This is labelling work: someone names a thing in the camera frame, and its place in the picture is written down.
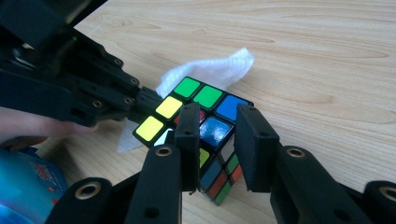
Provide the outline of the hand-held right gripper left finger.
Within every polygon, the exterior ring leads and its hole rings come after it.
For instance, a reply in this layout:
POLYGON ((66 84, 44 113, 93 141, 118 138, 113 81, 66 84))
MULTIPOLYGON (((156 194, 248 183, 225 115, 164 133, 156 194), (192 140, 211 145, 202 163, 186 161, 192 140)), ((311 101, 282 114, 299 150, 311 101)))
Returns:
POLYGON ((182 106, 176 129, 148 151, 124 224, 181 224, 182 193, 198 185, 199 121, 198 104, 182 106))

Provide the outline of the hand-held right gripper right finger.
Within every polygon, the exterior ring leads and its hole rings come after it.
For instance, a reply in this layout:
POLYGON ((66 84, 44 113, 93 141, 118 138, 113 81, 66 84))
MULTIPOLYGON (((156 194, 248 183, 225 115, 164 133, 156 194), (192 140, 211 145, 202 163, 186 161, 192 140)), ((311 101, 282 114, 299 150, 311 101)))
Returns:
POLYGON ((312 153, 283 146, 262 113, 251 105, 236 112, 235 153, 247 189, 269 192, 280 224, 371 224, 312 153))

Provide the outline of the blue wet wipe packet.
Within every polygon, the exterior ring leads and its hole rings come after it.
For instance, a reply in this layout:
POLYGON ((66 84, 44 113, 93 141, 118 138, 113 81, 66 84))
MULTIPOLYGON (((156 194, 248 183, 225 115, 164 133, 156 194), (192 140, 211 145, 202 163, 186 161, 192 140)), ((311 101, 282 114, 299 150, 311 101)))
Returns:
POLYGON ((60 169, 35 152, 0 149, 0 224, 44 224, 68 189, 60 169))

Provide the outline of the white wet wipe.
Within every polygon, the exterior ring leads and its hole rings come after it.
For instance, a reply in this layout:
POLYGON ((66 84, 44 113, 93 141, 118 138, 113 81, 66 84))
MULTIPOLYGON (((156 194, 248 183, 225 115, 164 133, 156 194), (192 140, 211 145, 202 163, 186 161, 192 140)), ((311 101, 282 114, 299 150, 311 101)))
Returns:
POLYGON ((226 91, 248 73, 254 61, 255 57, 246 48, 241 48, 224 58, 184 63, 167 71, 155 91, 164 98, 184 77, 192 77, 226 91))

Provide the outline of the multicoloured puzzle cube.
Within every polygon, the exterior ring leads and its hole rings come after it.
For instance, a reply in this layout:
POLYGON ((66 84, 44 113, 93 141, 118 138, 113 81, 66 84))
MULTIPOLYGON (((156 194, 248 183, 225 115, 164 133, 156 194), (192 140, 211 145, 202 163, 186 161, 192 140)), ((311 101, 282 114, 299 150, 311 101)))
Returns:
POLYGON ((199 191, 213 204, 221 204, 242 174, 234 152, 236 110, 251 102, 192 77, 184 77, 134 130, 146 147, 165 142, 179 122, 181 107, 200 105, 199 191))

